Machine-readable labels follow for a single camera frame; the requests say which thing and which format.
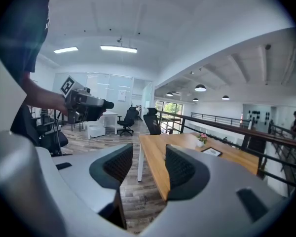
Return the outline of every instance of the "wooden desk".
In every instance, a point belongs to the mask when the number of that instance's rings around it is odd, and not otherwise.
[[[166,201],[168,192],[170,191],[169,173],[165,166],[164,155],[166,153],[166,145],[177,145],[184,148],[203,151],[212,147],[220,152],[223,159],[236,162],[244,166],[251,173],[256,175],[258,170],[259,158],[239,149],[233,148],[220,141],[208,138],[208,142],[203,147],[197,146],[197,138],[191,133],[182,134],[161,134],[161,135],[140,135],[140,153],[138,164],[137,180],[142,180],[144,154],[147,158],[149,168],[153,179],[159,189],[161,197]]]

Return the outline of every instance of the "camera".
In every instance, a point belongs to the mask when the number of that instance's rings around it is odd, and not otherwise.
[[[65,97],[69,124],[80,121],[97,121],[104,110],[114,108],[114,103],[92,96],[89,88],[83,87],[70,76],[60,91]]]

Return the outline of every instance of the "glass wall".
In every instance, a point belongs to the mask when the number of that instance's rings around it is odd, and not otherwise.
[[[182,111],[183,111],[183,105],[182,104],[162,102],[162,101],[156,101],[155,108],[157,110],[159,110],[159,111],[164,111],[164,112],[174,113],[174,114],[179,114],[179,115],[182,115]],[[171,115],[167,115],[167,114],[163,114],[162,117],[168,119],[168,120],[163,120],[162,121],[162,123],[161,123],[162,128],[168,130],[168,129],[171,129],[173,127],[176,130],[180,131],[181,126],[178,123],[181,123],[181,121],[182,121],[181,118],[171,116]],[[173,131],[173,134],[178,134],[179,133],[176,130]]]

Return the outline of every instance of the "handrail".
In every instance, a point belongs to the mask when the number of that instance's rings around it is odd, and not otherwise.
[[[280,126],[274,125],[274,124],[270,124],[270,126],[271,127],[273,126],[273,127],[277,128],[277,129],[280,129],[280,130],[282,130],[282,131],[284,131],[284,132],[286,132],[286,133],[288,133],[288,134],[290,134],[290,135],[292,135],[292,136],[294,136],[296,138],[296,132],[293,132],[291,130],[288,130],[286,128],[283,128],[283,127],[280,127]]]
[[[215,115],[209,115],[209,114],[203,114],[203,113],[194,113],[194,114],[206,115],[206,116],[222,118],[222,119],[232,119],[232,120],[238,120],[238,121],[243,121],[243,122],[250,122],[249,120],[246,120],[246,119],[228,118],[228,117],[221,117],[221,116],[215,116]]]
[[[209,125],[209,126],[212,126],[212,127],[220,128],[220,129],[227,130],[227,131],[230,131],[230,132],[239,133],[239,134],[243,134],[243,135],[248,135],[248,136],[251,136],[251,137],[263,139],[265,141],[269,141],[269,142],[273,142],[273,143],[277,143],[277,144],[281,144],[281,145],[296,148],[296,140],[283,138],[283,137],[271,135],[271,134],[268,134],[268,133],[258,132],[258,131],[254,131],[254,130],[248,130],[248,129],[244,129],[244,128],[241,128],[241,127],[221,124],[221,123],[218,123],[218,122],[207,121],[207,120],[203,120],[203,119],[199,119],[199,118],[192,118],[192,117],[184,116],[184,115],[180,115],[180,114],[168,113],[168,112],[164,112],[164,111],[158,111],[158,112],[161,113],[161,114],[167,114],[167,115],[171,115],[171,116],[174,116],[174,117],[179,117],[179,118],[182,118],[182,119],[185,119],[185,120],[194,121],[194,122],[197,122],[197,123],[201,123],[201,124]]]

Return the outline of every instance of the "ceiling beam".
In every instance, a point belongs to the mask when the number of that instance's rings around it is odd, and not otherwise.
[[[286,85],[289,79],[291,78],[292,72],[295,68],[296,63],[296,42],[291,43],[290,54],[286,63],[285,71],[282,76],[282,85]]]
[[[265,45],[258,47],[260,59],[261,59],[261,72],[262,72],[262,81],[267,83],[267,64],[266,64],[266,50]]]
[[[135,37],[136,33],[139,31],[138,29],[139,29],[140,21],[142,19],[142,15],[143,15],[143,10],[144,10],[143,8],[144,8],[143,0],[140,0],[140,5],[138,7],[137,14],[136,14],[133,37]]]
[[[243,68],[241,68],[239,63],[235,60],[234,54],[229,55],[228,60],[230,61],[230,63],[234,67],[234,69],[237,70],[237,72],[240,74],[241,78],[243,79],[243,82],[247,83],[248,80],[247,80],[247,78],[245,76],[244,70],[243,70]]]
[[[201,82],[201,81],[198,81],[198,80],[192,79],[192,78],[188,78],[188,77],[182,77],[182,78],[187,79],[187,80],[190,80],[190,81],[193,81],[193,82],[195,82],[195,83],[197,83],[197,84],[205,85],[206,88],[209,88],[209,89],[214,90],[214,88],[213,88],[212,86],[208,85],[207,83],[204,83],[204,82]]]
[[[211,64],[207,64],[207,65],[203,66],[203,68],[206,69],[206,71],[208,71],[212,75],[216,76],[218,79],[222,80],[225,84],[230,86],[230,83],[226,80],[226,78],[223,77],[222,75],[220,75],[219,73],[217,73],[215,66],[213,66]]]

